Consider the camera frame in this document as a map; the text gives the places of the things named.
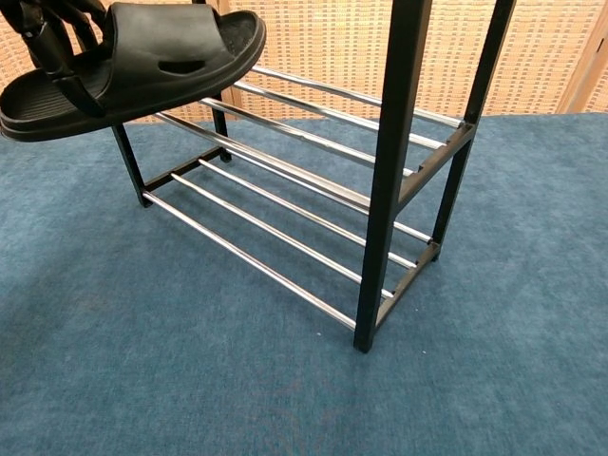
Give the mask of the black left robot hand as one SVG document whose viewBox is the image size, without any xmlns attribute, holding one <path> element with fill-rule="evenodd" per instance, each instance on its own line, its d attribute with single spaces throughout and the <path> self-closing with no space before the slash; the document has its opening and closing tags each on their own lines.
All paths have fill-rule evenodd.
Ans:
<svg viewBox="0 0 608 456">
<path fill-rule="evenodd" d="M 105 109 L 71 67 L 74 54 L 65 24 L 72 26 L 82 48 L 94 48 L 91 25 L 105 25 L 105 6 L 99 0 L 0 0 L 0 14 L 22 37 L 32 62 L 66 98 L 86 115 L 103 117 Z"/>
</svg>

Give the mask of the black rubber slide sandal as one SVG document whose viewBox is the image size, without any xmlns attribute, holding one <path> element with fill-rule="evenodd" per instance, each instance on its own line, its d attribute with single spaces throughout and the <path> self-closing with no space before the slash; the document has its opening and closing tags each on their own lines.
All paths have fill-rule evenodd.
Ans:
<svg viewBox="0 0 608 456">
<path fill-rule="evenodd" d="M 0 132 L 19 142 L 43 142 L 122 124 L 215 96 L 258 61 L 265 22 L 254 12 L 219 14 L 207 4 L 114 2 L 97 46 L 85 50 L 65 24 L 72 69 L 104 108 L 94 118 L 75 107 L 39 67 L 0 94 Z"/>
</svg>

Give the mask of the black shoe rack chrome bars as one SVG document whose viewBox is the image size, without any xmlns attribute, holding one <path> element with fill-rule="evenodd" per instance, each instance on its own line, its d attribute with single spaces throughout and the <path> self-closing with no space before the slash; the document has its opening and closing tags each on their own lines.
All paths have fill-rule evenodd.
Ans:
<svg viewBox="0 0 608 456">
<path fill-rule="evenodd" d="M 376 148 L 371 159 L 373 176 L 368 195 L 359 194 L 305 168 L 230 138 L 226 116 L 234 115 L 249 120 L 265 129 L 313 144 L 351 160 L 359 158 L 357 150 L 227 104 L 215 96 L 205 100 L 205 104 L 213 113 L 212 129 L 205 129 L 166 112 L 160 114 L 164 123 L 208 140 L 212 147 L 152 180 L 143 179 L 125 128 L 122 125 L 113 128 L 115 141 L 140 204 L 144 207 L 160 207 L 175 219 L 241 258 L 283 288 L 348 328 L 353 334 L 355 348 L 360 352 L 369 352 L 377 331 L 403 298 L 411 283 L 441 254 L 470 149 L 476 137 L 485 99 L 516 3 L 517 0 L 495 0 L 462 119 L 452 119 L 419 109 L 415 105 L 432 0 L 391 0 L 387 60 L 380 98 L 372 98 L 343 88 L 335 90 L 338 96 L 377 106 L 380 110 L 378 121 L 368 121 L 256 85 L 241 85 L 244 91 L 374 132 Z M 295 248 L 304 256 L 355 283 L 358 286 L 355 316 L 340 312 L 157 194 L 161 187 L 171 182 L 187 185 L 187 176 L 195 169 L 210 170 L 214 168 L 215 160 L 230 162 L 233 158 L 239 158 L 291 181 L 366 218 L 366 233 L 364 236 L 358 236 L 276 193 L 239 176 L 232 177 L 233 183 L 360 247 L 363 259 L 360 269 L 355 271 L 244 208 L 201 186 L 195 187 L 199 196 L 235 215 L 245 226 Z"/>
</svg>

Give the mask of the woven rattan folding screen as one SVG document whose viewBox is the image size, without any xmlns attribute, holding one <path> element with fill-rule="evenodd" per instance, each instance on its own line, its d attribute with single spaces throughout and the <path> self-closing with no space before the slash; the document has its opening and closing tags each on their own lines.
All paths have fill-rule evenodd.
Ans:
<svg viewBox="0 0 608 456">
<path fill-rule="evenodd" d="M 380 97 L 390 0 L 209 0 L 219 11 L 252 10 L 267 25 L 260 59 L 268 87 L 375 117 L 376 107 L 287 81 L 297 78 Z M 416 103 L 461 117 L 495 0 L 432 0 Z M 608 112 L 608 0 L 516 0 L 484 113 Z"/>
</svg>

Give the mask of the blue carpet mat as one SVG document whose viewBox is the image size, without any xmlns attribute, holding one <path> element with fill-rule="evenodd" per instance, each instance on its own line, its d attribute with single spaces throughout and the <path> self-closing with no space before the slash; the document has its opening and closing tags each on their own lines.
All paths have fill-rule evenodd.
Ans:
<svg viewBox="0 0 608 456">
<path fill-rule="evenodd" d="M 0 456 L 267 455 L 608 456 L 608 114 L 484 119 L 367 354 L 110 132 L 0 139 Z"/>
</svg>

